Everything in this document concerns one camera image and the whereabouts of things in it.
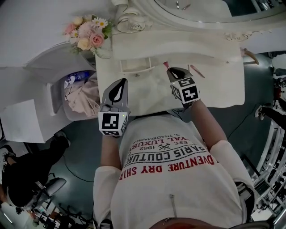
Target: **white t-shirt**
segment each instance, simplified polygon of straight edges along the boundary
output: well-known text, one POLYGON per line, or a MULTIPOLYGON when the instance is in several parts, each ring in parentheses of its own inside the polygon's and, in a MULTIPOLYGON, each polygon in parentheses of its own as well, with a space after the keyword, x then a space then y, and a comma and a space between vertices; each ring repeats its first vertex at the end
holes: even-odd
POLYGON ((242 223, 235 182, 252 190, 233 147, 220 141, 207 151, 193 123, 171 115, 131 122, 120 146, 122 171, 100 167, 94 178, 98 224, 111 212, 115 229, 148 229, 174 217, 230 228, 242 223))

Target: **flower bouquet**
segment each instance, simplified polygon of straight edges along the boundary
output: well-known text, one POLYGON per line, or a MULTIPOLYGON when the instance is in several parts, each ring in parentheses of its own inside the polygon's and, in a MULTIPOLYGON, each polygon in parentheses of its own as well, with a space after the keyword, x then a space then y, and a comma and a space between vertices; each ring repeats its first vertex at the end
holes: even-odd
POLYGON ((112 21, 87 15, 85 17, 75 17, 73 22, 68 24, 64 34, 68 36, 72 51, 79 53, 90 50, 100 58, 110 58, 101 51, 105 40, 111 34, 112 21))

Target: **table top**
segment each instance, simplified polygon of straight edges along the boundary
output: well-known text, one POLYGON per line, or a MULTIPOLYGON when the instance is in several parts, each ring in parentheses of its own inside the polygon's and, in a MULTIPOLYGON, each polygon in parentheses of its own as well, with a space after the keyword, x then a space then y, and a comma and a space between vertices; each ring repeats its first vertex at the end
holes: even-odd
POLYGON ((128 107, 131 116, 152 114, 164 110, 182 108, 182 104, 172 95, 166 67, 187 69, 187 64, 194 65, 206 78, 194 70, 193 79, 200 88, 202 101, 208 107, 230 107, 244 104, 244 67, 243 60, 227 63, 217 58, 199 54, 166 54, 151 57, 155 66, 149 72, 140 73, 139 77, 120 73, 120 61, 101 59, 96 56, 99 94, 102 99, 104 90, 116 80, 126 78, 129 83, 128 107))

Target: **pink rose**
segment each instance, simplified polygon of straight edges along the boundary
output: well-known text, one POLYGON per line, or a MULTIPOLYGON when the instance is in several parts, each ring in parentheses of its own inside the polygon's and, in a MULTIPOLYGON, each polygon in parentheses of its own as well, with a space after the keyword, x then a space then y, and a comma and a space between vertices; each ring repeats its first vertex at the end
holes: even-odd
POLYGON ((74 31, 76 29, 76 26, 74 24, 68 24, 68 26, 66 27, 64 33, 65 34, 71 34, 72 31, 74 31))
POLYGON ((104 35, 103 34, 91 34, 89 41, 92 46, 99 48, 104 43, 104 35))

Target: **mirror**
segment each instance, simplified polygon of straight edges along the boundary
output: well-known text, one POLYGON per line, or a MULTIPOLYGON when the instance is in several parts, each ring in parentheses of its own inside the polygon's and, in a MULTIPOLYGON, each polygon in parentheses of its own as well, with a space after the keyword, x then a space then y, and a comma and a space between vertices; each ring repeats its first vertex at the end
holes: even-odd
POLYGON ((286 12, 282 0, 154 0, 181 19, 207 23, 252 21, 286 12))

